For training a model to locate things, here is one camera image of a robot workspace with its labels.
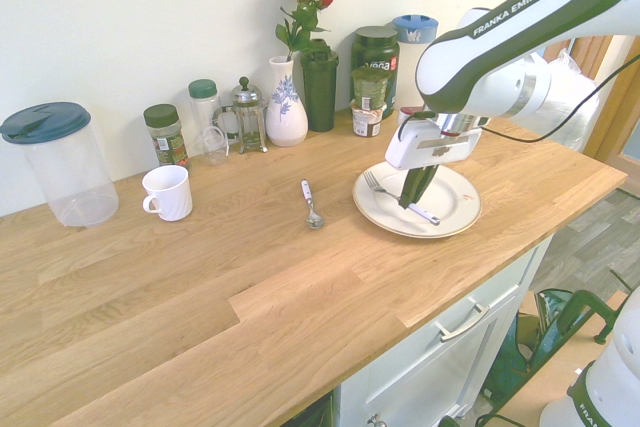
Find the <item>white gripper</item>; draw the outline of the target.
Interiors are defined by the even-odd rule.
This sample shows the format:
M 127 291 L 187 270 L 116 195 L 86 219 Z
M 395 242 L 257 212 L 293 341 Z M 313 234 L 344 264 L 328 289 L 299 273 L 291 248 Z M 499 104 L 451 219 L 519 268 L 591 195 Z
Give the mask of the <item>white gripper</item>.
M 385 153 L 385 160 L 397 170 L 407 170 L 398 203 L 407 208 L 417 204 L 434 179 L 438 165 L 466 159 L 482 131 L 471 129 L 452 137 L 441 133 L 431 120 L 409 120 L 401 125 Z

